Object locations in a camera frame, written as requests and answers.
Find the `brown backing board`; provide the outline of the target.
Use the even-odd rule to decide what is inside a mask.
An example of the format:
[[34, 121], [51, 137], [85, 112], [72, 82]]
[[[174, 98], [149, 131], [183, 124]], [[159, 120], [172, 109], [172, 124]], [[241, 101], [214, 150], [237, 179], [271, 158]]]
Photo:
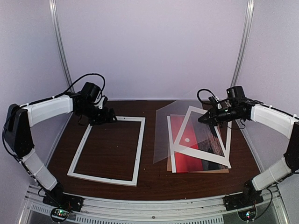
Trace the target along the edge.
[[[178, 132], [184, 120], [184, 115], [172, 114], [167, 117], [170, 125], [171, 145], [175, 142]], [[192, 112], [188, 119], [179, 144], [191, 148], [193, 151], [198, 150], [207, 152], [209, 155], [225, 156], [226, 149], [223, 145], [221, 133], [218, 127], [205, 125], [197, 121], [197, 114]], [[204, 160], [181, 153], [181, 151], [168, 151], [167, 171], [175, 173], [228, 173], [229, 167], [216, 163], [211, 160]]]

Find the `clear acrylic sheet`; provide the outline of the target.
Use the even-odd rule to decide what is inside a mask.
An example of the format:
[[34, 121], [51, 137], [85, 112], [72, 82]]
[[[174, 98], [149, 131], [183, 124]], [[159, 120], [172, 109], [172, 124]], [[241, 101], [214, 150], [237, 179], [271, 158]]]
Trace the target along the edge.
[[198, 101], [177, 100], [156, 111], [154, 163], [166, 159], [168, 157], [168, 151], [171, 150], [170, 125], [167, 122], [167, 117], [172, 114], [185, 116], [189, 106], [202, 109], [202, 105]]

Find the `white picture frame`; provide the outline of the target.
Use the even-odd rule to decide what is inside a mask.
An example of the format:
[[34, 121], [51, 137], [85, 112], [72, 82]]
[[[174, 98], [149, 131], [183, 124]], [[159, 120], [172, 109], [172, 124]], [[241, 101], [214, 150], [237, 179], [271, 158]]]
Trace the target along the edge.
[[141, 123], [139, 137], [138, 137], [138, 143], [137, 143], [137, 149], [136, 149], [136, 156], [135, 156], [132, 180], [125, 181], [125, 180], [117, 180], [117, 179], [103, 178], [103, 177], [96, 177], [96, 176], [91, 176], [91, 175], [75, 173], [75, 168], [77, 166], [77, 163], [78, 163], [81, 153], [83, 151], [85, 143], [88, 139], [88, 136], [92, 130], [92, 126], [90, 124], [87, 126], [87, 128], [85, 130], [85, 133], [80, 141], [80, 144], [76, 150], [76, 153], [73, 157], [73, 160], [72, 160], [69, 170], [67, 172], [67, 175], [69, 177], [78, 178], [78, 179], [87, 180], [87, 181], [93, 181], [93, 182], [122, 185], [122, 186], [132, 186], [132, 187], [137, 186], [146, 118], [145, 117], [124, 117], [124, 116], [117, 116], [116, 118], [118, 121], [140, 122]]

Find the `controller board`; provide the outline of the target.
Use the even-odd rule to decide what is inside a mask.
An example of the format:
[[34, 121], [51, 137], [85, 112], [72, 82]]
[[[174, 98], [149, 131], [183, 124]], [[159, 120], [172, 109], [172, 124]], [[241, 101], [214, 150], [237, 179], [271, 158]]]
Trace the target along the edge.
[[238, 217], [244, 222], [254, 221], [257, 217], [257, 209], [249, 208], [237, 211]]
[[70, 215], [70, 212], [61, 208], [53, 208], [50, 212], [50, 218], [57, 223], [64, 222]]

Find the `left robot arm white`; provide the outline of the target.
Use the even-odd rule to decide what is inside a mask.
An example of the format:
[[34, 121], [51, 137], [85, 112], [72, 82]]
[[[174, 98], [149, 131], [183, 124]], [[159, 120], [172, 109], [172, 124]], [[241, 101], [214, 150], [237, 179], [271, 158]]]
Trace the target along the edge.
[[35, 151], [31, 127], [50, 118], [75, 113], [88, 118], [90, 125], [101, 125], [117, 121], [113, 109], [104, 107], [107, 98], [99, 103], [86, 93], [68, 92], [60, 97], [51, 97], [37, 103], [10, 105], [7, 120], [3, 127], [2, 139], [14, 152], [13, 157], [41, 184], [49, 193], [49, 200], [57, 207], [67, 203], [67, 196], [58, 189], [57, 179], [46, 168]]

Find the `aluminium corner post right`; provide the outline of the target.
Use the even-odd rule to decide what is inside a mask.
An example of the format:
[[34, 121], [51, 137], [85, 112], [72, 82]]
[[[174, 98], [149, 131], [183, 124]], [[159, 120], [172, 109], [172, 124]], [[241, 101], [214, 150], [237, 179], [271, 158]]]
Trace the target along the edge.
[[243, 30], [242, 30], [242, 37], [241, 43], [237, 55], [237, 60], [235, 64], [235, 69], [233, 72], [233, 77], [230, 82], [230, 87], [234, 87], [237, 85], [238, 78], [241, 73], [242, 63], [244, 61], [246, 47], [248, 45], [250, 31], [252, 27], [253, 15], [254, 15], [254, 0], [247, 0], [247, 7], [245, 11], [244, 23], [243, 23]]

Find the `aluminium corner post left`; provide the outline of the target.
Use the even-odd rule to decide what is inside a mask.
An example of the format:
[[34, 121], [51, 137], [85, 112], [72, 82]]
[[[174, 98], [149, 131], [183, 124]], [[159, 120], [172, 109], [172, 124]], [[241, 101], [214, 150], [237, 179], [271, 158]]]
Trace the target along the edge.
[[70, 87], [70, 90], [74, 91], [74, 88], [72, 86], [72, 79], [71, 79], [71, 75], [70, 75], [70, 71], [69, 71], [69, 66], [67, 63], [65, 50], [64, 50], [64, 46], [63, 46], [63, 40], [62, 40], [62, 35], [61, 35], [61, 31], [60, 31], [60, 26], [59, 26], [59, 18], [58, 18], [58, 13], [57, 13], [56, 1], [49, 0], [49, 7], [50, 7], [50, 14], [51, 14], [54, 32], [55, 32], [55, 36], [56, 36], [58, 53], [59, 53], [59, 58], [60, 58], [60, 62], [62, 65], [63, 73], [65, 76], [67, 85]]

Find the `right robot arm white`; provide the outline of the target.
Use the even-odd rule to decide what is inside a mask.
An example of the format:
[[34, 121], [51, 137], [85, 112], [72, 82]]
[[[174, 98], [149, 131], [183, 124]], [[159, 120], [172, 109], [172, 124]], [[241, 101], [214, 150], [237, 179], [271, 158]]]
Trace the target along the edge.
[[282, 159], [250, 181], [254, 189], [249, 188], [240, 194], [240, 203], [249, 206], [257, 199], [257, 191], [261, 191], [299, 170], [299, 120], [295, 116], [273, 107], [243, 102], [223, 109], [212, 108], [199, 117], [198, 122], [217, 126], [223, 122], [237, 119], [251, 120], [262, 124], [289, 140]]

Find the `right controller board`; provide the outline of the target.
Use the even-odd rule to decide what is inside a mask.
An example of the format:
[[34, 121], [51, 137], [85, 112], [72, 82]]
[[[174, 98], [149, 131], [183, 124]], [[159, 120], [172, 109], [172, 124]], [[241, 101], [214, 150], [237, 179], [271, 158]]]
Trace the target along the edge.
[[237, 211], [238, 217], [244, 222], [254, 221], [257, 217], [257, 209], [249, 208]]

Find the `aluminium corner post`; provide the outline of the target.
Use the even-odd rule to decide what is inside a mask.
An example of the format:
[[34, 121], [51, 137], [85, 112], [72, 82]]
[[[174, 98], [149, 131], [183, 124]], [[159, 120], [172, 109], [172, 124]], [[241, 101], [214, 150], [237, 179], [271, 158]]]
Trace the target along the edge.
[[74, 91], [74, 88], [72, 86], [72, 79], [71, 79], [71, 75], [70, 75], [70, 71], [69, 71], [69, 66], [67, 63], [65, 50], [64, 50], [64, 46], [63, 46], [63, 40], [62, 40], [62, 35], [61, 35], [61, 31], [60, 31], [60, 26], [59, 26], [59, 18], [58, 18], [58, 13], [57, 13], [56, 1], [49, 0], [49, 7], [50, 7], [50, 14], [51, 14], [54, 32], [55, 32], [55, 36], [56, 36], [58, 53], [59, 53], [59, 58], [60, 58], [60, 62], [62, 65], [63, 73], [65, 76], [67, 85], [70, 87], [70, 90]]
[[254, 0], [247, 0], [247, 7], [245, 11], [244, 23], [243, 23], [243, 30], [242, 30], [242, 37], [241, 43], [237, 55], [237, 60], [235, 64], [235, 69], [233, 72], [233, 77], [230, 82], [230, 87], [234, 87], [237, 85], [238, 78], [241, 73], [242, 63], [244, 61], [246, 47], [248, 45], [250, 31], [252, 27], [253, 15], [254, 15]]

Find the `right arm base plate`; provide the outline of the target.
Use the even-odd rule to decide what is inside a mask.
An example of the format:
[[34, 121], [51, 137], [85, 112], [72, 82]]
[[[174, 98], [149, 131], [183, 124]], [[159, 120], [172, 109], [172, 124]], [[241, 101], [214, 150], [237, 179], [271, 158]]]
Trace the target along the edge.
[[243, 192], [235, 195], [226, 195], [223, 202], [226, 211], [238, 210], [241, 208], [253, 206], [263, 202], [262, 191], [256, 190], [252, 181], [246, 181], [243, 186]]

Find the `left controller board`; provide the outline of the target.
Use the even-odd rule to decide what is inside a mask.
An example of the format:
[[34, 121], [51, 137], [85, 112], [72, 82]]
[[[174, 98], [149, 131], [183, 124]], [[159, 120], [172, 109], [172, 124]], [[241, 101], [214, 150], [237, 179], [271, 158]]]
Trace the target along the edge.
[[70, 215], [70, 212], [61, 208], [53, 208], [50, 212], [50, 218], [57, 223], [64, 222]]

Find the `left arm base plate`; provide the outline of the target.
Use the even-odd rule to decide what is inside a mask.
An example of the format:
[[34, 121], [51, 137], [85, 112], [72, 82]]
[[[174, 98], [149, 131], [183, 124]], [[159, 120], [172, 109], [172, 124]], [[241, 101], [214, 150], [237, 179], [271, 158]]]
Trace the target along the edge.
[[80, 196], [64, 193], [64, 188], [61, 183], [58, 183], [52, 190], [47, 190], [42, 186], [42, 190], [45, 192], [45, 196], [43, 197], [44, 204], [62, 208], [67, 211], [81, 211], [84, 199]]

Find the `red and dark photo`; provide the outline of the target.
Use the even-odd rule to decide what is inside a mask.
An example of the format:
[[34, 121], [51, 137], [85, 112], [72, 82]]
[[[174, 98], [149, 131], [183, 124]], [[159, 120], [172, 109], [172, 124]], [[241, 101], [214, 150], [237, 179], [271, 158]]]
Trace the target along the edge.
[[[197, 121], [197, 116], [195, 113], [193, 113], [190, 117], [192, 122]], [[186, 133], [183, 137], [186, 137], [188, 135], [194, 135], [196, 134], [196, 137], [199, 137], [198, 134], [200, 132], [200, 127], [196, 126], [193, 130], [191, 127], [191, 124], [188, 124], [186, 127]], [[220, 155], [223, 155], [221, 151], [220, 144], [216, 141], [217, 135], [213, 129], [213, 126], [211, 126], [208, 129], [208, 140], [203, 141], [202, 143], [198, 143], [197, 145], [194, 144], [194, 140], [192, 140], [192, 148], [199, 149], [202, 148], [204, 151], [207, 151], [209, 153], [217, 153]], [[178, 173], [228, 173], [229, 169], [228, 167], [217, 164], [215, 162], [210, 162], [198, 158], [193, 158], [181, 153], [174, 153], [174, 159], [175, 159], [175, 166], [176, 171]]]

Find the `white mat board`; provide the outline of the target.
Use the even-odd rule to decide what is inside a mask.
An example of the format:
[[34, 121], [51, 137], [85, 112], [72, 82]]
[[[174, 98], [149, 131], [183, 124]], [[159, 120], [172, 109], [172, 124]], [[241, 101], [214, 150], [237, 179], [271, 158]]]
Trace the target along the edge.
[[[193, 158], [198, 158], [210, 162], [215, 162], [217, 164], [224, 165], [228, 168], [231, 168], [231, 164], [229, 162], [230, 157], [230, 147], [231, 147], [231, 127], [232, 122], [228, 122], [227, 124], [227, 135], [226, 135], [226, 143], [224, 144], [220, 135], [220, 131], [218, 126], [213, 126], [213, 129], [217, 135], [216, 141], [220, 144], [221, 151], [223, 155], [217, 154], [217, 153], [209, 153], [207, 151], [204, 151], [202, 148], [194, 149], [192, 148], [192, 140], [194, 140], [194, 144], [197, 145], [198, 143], [202, 143], [205, 140], [209, 139], [208, 135], [208, 129], [211, 127], [211, 125], [206, 125], [199, 122], [192, 122], [190, 117], [192, 113], [198, 113], [200, 115], [203, 115], [207, 112], [207, 110], [203, 110], [201, 108], [197, 108], [194, 106], [189, 106], [188, 110], [186, 112], [186, 115], [183, 119], [182, 125], [178, 131], [178, 134], [171, 146], [171, 156], [174, 157], [174, 153], [181, 153]], [[188, 135], [186, 137], [183, 137], [186, 133], [186, 127], [188, 124], [191, 124], [192, 129], [194, 130], [196, 126], [200, 127], [200, 132], [198, 134], [199, 137], [196, 137], [196, 134], [194, 135]]]

